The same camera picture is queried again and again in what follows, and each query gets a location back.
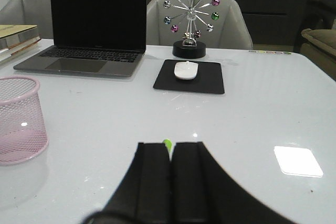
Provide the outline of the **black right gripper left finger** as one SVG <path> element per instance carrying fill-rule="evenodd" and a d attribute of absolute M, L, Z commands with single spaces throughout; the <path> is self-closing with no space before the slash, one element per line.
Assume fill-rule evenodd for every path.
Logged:
<path fill-rule="evenodd" d="M 83 223 L 170 223 L 170 158 L 163 143 L 139 143 L 123 180 Z"/>

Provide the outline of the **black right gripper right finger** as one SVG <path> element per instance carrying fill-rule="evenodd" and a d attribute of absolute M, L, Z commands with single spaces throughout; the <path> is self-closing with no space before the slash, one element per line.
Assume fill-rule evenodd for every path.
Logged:
<path fill-rule="evenodd" d="M 236 183 L 202 142 L 177 143 L 171 165 L 173 223 L 291 223 Z"/>

